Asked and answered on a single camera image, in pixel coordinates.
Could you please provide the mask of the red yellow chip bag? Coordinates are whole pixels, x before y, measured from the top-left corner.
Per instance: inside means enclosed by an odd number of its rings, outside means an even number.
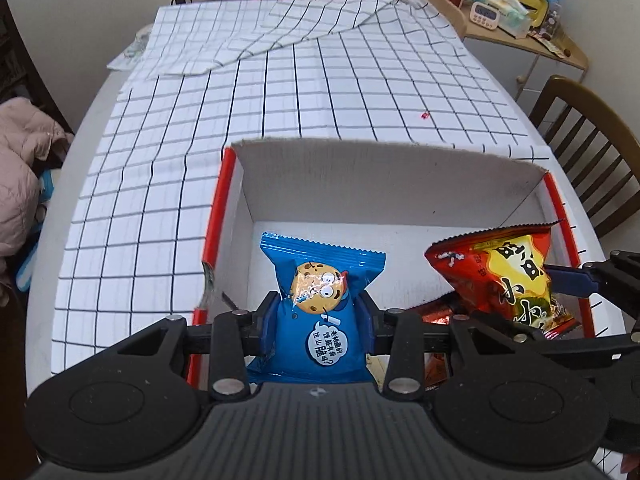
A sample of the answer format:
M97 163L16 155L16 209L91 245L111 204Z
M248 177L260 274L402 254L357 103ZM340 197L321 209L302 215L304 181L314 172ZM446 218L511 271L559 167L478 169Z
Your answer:
M541 223L460 234L431 244L424 257L469 310L498 314L554 339L579 321L553 297L544 270L551 230Z

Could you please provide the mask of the blue cookie snack packet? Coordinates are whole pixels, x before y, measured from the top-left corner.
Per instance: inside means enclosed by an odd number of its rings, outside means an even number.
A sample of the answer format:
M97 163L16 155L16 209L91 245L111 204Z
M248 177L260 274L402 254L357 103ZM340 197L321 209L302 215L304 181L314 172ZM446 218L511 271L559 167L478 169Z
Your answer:
M357 322L358 296L384 270L386 255L265 232L260 249L276 272L280 299L265 317L262 356L251 382L370 382Z

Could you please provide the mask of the copper foil snack bag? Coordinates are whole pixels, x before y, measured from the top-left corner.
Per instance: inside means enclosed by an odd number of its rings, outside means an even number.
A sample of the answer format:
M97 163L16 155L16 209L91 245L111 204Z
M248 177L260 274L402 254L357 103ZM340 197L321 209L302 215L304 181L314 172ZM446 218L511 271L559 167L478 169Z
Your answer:
M424 386L427 390L438 388L448 379L446 352L448 325L459 310L460 295L447 292L437 299L410 308L420 316L425 325Z

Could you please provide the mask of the brown wooden chair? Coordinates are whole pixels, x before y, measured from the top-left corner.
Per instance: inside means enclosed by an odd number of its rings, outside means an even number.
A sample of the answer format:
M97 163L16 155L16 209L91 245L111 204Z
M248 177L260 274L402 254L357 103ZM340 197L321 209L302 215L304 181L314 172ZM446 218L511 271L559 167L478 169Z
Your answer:
M551 76L528 118L576 192L597 237L639 212L639 139L600 96Z

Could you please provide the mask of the red white cardboard box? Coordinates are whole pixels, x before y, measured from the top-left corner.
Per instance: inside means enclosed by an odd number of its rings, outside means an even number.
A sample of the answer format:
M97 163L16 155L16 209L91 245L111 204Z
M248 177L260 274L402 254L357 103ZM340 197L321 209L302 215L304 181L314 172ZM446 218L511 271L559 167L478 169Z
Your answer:
M550 261L578 266L568 213L558 181L536 162L416 144L236 142L221 159L194 320L254 310L277 288L263 232L384 252L369 294L381 308L408 309L448 292L424 256L446 237L548 223Z

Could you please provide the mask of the blue white striped bag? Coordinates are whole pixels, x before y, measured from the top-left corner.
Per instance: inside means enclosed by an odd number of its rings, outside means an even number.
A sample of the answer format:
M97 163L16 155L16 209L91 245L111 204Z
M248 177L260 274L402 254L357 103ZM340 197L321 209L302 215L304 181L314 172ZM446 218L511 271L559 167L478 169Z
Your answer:
M30 284L32 284L32 272L34 272L41 231L60 173L59 169L47 169L39 178L40 193L34 224L28 232L25 244L17 254L18 267L15 272L15 285L20 292L28 292Z

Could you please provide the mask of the green tissue box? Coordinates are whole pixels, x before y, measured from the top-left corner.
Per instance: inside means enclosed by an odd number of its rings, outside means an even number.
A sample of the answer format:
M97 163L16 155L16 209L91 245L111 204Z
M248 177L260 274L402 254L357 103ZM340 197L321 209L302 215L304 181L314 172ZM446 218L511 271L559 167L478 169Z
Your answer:
M518 0L475 0L491 6L498 13L498 27L515 39L524 39L532 27L532 19Z

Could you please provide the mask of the yellow black box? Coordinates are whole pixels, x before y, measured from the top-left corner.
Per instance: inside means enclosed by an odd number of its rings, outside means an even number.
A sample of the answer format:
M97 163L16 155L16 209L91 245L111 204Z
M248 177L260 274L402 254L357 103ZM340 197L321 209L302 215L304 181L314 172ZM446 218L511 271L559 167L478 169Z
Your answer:
M532 20L532 27L539 27L547 16L549 3L547 0L518 0L527 10Z

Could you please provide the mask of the white digital timer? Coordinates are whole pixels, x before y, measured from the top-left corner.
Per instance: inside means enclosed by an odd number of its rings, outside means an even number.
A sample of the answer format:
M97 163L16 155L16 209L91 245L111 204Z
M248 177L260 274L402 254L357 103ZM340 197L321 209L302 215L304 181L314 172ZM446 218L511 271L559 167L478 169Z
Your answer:
M473 24L481 28L495 30L499 25L500 13L489 4L474 1L470 9L469 18Z

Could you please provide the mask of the white checkered tablecloth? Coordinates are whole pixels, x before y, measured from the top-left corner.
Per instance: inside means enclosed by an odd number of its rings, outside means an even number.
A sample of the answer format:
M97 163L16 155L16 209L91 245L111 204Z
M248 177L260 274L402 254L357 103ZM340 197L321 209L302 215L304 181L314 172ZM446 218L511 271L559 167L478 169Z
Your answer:
M448 325L448 379L390 400L370 382L250 381L214 401L213 320L197 323L224 150L319 139L431 145L536 162L559 183L579 269L602 250L537 129L428 0L243 0L165 6L122 86L74 212L52 378L25 422L41 479L608 479L608 406L529 344ZM593 294L554 339L626 334Z

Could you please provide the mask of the pink padded jacket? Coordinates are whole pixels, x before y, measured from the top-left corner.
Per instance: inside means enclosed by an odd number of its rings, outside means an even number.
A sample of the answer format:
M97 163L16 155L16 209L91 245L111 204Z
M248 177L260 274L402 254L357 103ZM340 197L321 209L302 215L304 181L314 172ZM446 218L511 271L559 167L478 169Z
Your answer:
M29 99L18 96L1 104L1 304L12 285L6 259L24 245L36 220L39 179L34 163L50 155L63 160L74 136Z

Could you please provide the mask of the papers on table edge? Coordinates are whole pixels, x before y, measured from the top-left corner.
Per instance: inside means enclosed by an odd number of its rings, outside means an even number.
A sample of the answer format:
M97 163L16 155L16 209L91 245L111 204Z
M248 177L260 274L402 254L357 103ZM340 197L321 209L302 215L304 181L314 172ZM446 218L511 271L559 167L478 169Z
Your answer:
M138 64L149 42L153 25L145 25L134 36L134 41L106 66L112 72L130 72Z

